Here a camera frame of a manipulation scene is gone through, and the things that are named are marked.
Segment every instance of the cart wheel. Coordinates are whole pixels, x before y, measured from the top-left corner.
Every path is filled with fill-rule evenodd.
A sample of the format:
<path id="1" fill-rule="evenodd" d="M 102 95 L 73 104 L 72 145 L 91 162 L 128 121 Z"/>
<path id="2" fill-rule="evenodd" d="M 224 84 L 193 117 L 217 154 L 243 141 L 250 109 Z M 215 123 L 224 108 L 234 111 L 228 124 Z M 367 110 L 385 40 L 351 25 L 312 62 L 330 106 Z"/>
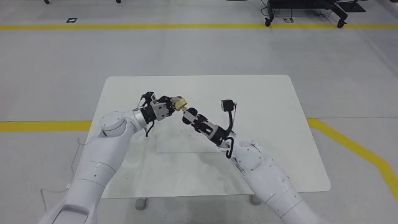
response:
<path id="1" fill-rule="evenodd" d="M 341 29 L 341 28 L 343 28 L 343 26 L 345 25 L 345 22 L 343 21 L 343 20 L 339 20 L 338 21 L 338 23 L 337 23 L 337 28 L 339 28 L 339 29 Z"/>
<path id="2" fill-rule="evenodd" d="M 266 26 L 267 27 L 271 26 L 271 20 L 269 20 L 268 18 L 266 18 Z"/>

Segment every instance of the small object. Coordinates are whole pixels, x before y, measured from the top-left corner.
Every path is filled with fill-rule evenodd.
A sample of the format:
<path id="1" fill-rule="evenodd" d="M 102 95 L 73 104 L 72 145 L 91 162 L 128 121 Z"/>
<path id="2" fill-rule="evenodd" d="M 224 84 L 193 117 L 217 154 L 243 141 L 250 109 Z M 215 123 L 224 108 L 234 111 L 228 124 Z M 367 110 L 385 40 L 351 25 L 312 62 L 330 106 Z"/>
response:
<path id="1" fill-rule="evenodd" d="M 77 17 L 70 17 L 67 20 L 67 24 L 74 24 L 77 21 Z"/>
<path id="2" fill-rule="evenodd" d="M 176 111 L 180 111 L 187 105 L 187 101 L 184 98 L 179 99 L 176 103 L 174 103 L 174 108 Z"/>
<path id="3" fill-rule="evenodd" d="M 138 198 L 136 200 L 136 210 L 144 210 L 147 206 L 147 199 L 146 198 Z"/>
<path id="4" fill-rule="evenodd" d="M 341 29 L 344 27 L 345 24 L 346 22 L 340 19 L 337 23 L 337 28 Z"/>
<path id="5" fill-rule="evenodd" d="M 271 20 L 268 19 L 268 18 L 266 18 L 266 26 L 267 26 L 267 27 L 271 26 Z"/>
<path id="6" fill-rule="evenodd" d="M 294 22 L 291 17 L 284 17 L 285 22 Z"/>

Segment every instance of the yellow tape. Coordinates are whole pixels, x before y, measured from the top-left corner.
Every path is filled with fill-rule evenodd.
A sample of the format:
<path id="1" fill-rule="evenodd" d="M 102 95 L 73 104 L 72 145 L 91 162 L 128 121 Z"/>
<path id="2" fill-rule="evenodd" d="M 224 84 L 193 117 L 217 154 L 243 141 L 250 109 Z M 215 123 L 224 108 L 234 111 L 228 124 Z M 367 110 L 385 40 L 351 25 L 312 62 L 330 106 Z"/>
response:
<path id="1" fill-rule="evenodd" d="M 110 24 L 0 26 L 0 30 L 115 30 L 115 29 L 337 29 L 335 24 Z M 347 24 L 344 29 L 398 29 L 398 24 Z"/>
<path id="2" fill-rule="evenodd" d="M 88 131 L 91 121 L 0 122 L 0 133 Z"/>
<path id="3" fill-rule="evenodd" d="M 329 138 L 333 139 L 353 153 L 357 154 L 359 157 L 362 157 L 366 161 L 376 166 L 379 169 L 387 186 L 390 188 L 390 191 L 394 196 L 396 202 L 398 203 L 398 179 L 395 176 L 394 171 L 391 169 L 390 165 L 383 158 L 375 155 L 371 151 L 360 146 L 359 144 L 350 140 L 341 133 L 338 133 L 337 131 L 331 129 L 329 126 L 317 119 L 307 119 L 307 121 L 310 128 L 317 129 L 324 135 L 328 136 Z"/>
<path id="4" fill-rule="evenodd" d="M 341 144 L 364 160 L 376 166 L 395 200 L 398 202 L 398 179 L 390 165 L 381 157 L 360 146 L 346 136 L 331 129 L 317 119 L 307 119 L 310 128 L 315 128 L 332 140 Z M 89 131 L 91 121 L 32 121 L 0 122 L 0 133 Z"/>

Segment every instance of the gray floor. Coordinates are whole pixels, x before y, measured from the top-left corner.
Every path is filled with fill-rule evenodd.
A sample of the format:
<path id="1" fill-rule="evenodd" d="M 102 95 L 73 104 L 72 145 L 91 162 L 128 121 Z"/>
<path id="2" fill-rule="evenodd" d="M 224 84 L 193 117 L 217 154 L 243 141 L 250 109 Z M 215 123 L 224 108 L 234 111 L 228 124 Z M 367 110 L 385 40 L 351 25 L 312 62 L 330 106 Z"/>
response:
<path id="1" fill-rule="evenodd" d="M 1 0 L 0 25 L 259 23 L 262 4 L 217 0 Z M 398 24 L 398 5 L 361 3 L 349 24 Z M 336 17 L 293 11 L 298 24 Z M 282 11 L 283 23 L 290 11 Z M 0 121 L 89 120 L 110 76 L 287 74 L 306 117 L 383 157 L 398 174 L 397 29 L 151 29 L 0 31 Z M 397 223 L 379 171 L 316 130 L 331 181 L 303 197 L 331 223 Z M 36 223 L 40 189 L 70 181 L 87 133 L 0 133 L 1 223 Z M 62 194 L 45 193 L 51 206 Z M 102 200 L 98 223 L 280 223 L 245 196 Z"/>

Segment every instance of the caster wheel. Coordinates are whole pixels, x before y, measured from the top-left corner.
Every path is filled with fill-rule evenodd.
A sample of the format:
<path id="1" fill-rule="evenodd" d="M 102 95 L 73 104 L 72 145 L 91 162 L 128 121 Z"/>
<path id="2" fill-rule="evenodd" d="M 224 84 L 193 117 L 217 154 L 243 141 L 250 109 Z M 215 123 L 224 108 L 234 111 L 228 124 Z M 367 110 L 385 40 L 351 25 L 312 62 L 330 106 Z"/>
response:
<path id="1" fill-rule="evenodd" d="M 344 27 L 344 25 L 346 24 L 346 22 L 342 21 L 341 19 L 338 21 L 337 23 L 337 28 L 341 29 Z"/>

